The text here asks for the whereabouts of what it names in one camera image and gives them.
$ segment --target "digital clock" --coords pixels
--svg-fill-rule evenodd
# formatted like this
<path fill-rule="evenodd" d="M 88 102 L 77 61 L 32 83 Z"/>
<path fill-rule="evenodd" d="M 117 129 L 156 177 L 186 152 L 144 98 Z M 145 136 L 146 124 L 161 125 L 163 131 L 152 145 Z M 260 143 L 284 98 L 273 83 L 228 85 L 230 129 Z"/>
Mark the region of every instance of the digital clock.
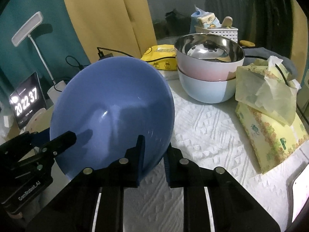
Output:
<path fill-rule="evenodd" d="M 46 108 L 38 74 L 35 72 L 10 95 L 10 105 L 19 129 L 41 108 Z"/>

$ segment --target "blue bowl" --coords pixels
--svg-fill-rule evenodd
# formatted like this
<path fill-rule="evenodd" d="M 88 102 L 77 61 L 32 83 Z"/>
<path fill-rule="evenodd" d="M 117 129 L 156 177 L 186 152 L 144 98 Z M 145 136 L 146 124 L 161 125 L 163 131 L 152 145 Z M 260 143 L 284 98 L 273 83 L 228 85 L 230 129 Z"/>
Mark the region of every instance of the blue bowl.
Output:
<path fill-rule="evenodd" d="M 142 177 L 165 153 L 174 127 L 174 101 L 162 75 L 132 57 L 110 57 L 79 72 L 53 111 L 50 138 L 75 132 L 76 144 L 56 161 L 73 179 L 85 167 L 97 170 L 122 158 L 145 136 Z"/>

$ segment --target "textured tablecloth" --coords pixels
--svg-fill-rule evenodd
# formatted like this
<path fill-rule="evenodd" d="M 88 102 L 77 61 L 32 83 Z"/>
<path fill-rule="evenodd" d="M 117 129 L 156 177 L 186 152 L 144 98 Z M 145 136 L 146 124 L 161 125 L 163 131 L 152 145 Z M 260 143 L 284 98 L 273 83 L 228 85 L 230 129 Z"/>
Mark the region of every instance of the textured tablecloth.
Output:
<path fill-rule="evenodd" d="M 308 163 L 309 143 L 304 143 L 286 161 L 262 175 L 254 150 L 235 114 L 237 102 L 234 99 L 204 104 L 190 98 L 179 80 L 169 81 L 169 85 L 175 103 L 172 146 L 200 167 L 222 166 L 228 170 L 284 231 L 289 213 L 288 184 Z M 124 231 L 182 229 L 183 190 L 168 187 L 161 161 L 139 188 L 125 190 Z"/>

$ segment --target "screw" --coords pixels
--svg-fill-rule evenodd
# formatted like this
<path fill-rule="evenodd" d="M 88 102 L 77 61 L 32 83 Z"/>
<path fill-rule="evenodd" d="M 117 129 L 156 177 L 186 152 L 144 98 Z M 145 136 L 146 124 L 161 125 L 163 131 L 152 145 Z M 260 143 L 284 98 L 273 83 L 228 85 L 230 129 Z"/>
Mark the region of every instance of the screw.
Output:
<path fill-rule="evenodd" d="M 186 159 L 186 158 L 182 158 L 182 159 L 179 160 L 179 163 L 182 164 L 182 165 L 187 165 L 187 164 L 189 164 L 189 160 Z"/>
<path fill-rule="evenodd" d="M 84 174 L 91 174 L 92 173 L 92 168 L 86 167 L 83 171 Z"/>
<path fill-rule="evenodd" d="M 216 172 L 219 174 L 223 174 L 225 172 L 225 169 L 223 167 L 217 167 Z"/>
<path fill-rule="evenodd" d="M 127 164 L 129 162 L 129 160 L 127 159 L 127 158 L 121 158 L 120 160 L 119 160 L 119 163 L 120 164 Z"/>

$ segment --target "white basket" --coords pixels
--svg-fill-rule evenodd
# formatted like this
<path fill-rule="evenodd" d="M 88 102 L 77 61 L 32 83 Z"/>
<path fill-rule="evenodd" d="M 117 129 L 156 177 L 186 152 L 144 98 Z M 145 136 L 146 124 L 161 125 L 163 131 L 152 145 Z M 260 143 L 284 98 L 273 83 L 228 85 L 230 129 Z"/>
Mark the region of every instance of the white basket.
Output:
<path fill-rule="evenodd" d="M 214 28 L 214 29 L 205 29 L 199 26 L 195 26 L 196 33 L 207 33 L 207 34 L 214 34 L 219 36 L 224 36 L 228 39 L 233 40 L 237 43 L 237 28 L 231 27 L 230 29 L 224 28 Z"/>

